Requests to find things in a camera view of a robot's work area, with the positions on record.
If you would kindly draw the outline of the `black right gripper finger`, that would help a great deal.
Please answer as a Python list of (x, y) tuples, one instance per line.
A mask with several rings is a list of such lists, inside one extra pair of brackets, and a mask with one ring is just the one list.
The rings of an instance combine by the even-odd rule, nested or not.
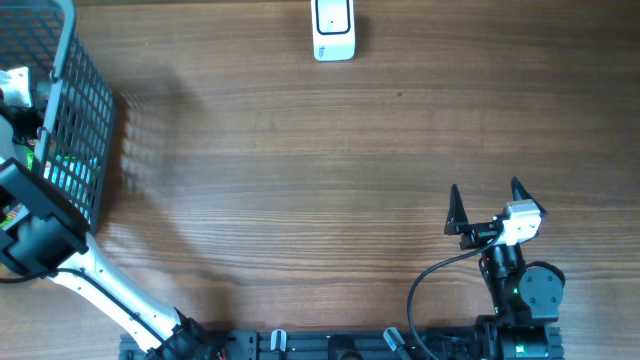
[(464, 204), (456, 184), (451, 185), (449, 210), (444, 226), (445, 235), (461, 235), (470, 230), (470, 224), (464, 209)]
[(546, 209), (525, 189), (517, 177), (511, 179), (511, 192), (514, 201), (531, 200), (538, 207), (542, 216), (547, 215)]

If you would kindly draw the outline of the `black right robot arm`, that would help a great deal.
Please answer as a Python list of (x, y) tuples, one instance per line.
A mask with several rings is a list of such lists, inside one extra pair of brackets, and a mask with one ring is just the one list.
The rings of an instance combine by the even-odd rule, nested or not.
[(488, 222), (468, 220), (456, 185), (451, 186), (444, 226), (459, 235), (462, 250), (480, 252), (479, 270), (491, 295), (492, 315), (480, 315), (474, 325), (477, 359), (562, 359), (558, 328), (566, 277), (556, 266), (526, 262), (521, 246), (539, 235), (546, 210), (517, 178), (511, 179), (513, 199)]

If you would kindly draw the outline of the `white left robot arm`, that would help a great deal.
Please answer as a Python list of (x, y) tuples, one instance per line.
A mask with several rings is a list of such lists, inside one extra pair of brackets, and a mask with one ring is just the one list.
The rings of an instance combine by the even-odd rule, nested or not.
[(64, 158), (43, 177), (15, 156), (25, 109), (1, 118), (1, 206), (21, 205), (1, 228), (1, 262), (13, 282), (48, 278), (83, 296), (123, 327), (148, 359), (207, 359), (206, 331), (153, 298), (102, 252), (77, 206), (96, 182), (91, 160)]

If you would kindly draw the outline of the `white barcode scanner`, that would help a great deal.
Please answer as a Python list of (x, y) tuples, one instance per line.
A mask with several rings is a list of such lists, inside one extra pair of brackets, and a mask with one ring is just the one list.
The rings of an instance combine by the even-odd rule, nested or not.
[(318, 62), (351, 60), (356, 50), (353, 0), (311, 0), (312, 43)]

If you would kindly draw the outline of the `grey plastic lattice basket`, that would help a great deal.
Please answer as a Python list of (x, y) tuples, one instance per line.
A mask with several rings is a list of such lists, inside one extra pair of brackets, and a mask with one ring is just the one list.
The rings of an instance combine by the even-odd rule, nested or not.
[(26, 66), (50, 88), (34, 108), (43, 119), (32, 170), (70, 201), (95, 233), (116, 104), (76, 30), (71, 1), (1, 3), (1, 68)]

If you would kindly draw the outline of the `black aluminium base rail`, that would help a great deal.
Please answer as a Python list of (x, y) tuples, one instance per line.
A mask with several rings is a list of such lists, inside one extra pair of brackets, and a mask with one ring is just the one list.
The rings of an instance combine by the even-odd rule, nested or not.
[(339, 359), (523, 359), (565, 357), (555, 327), (431, 328), (409, 331), (272, 332), (251, 330), (210, 332), (202, 339), (175, 335), (157, 349), (141, 350), (130, 336), (121, 338), (121, 359), (339, 360)]

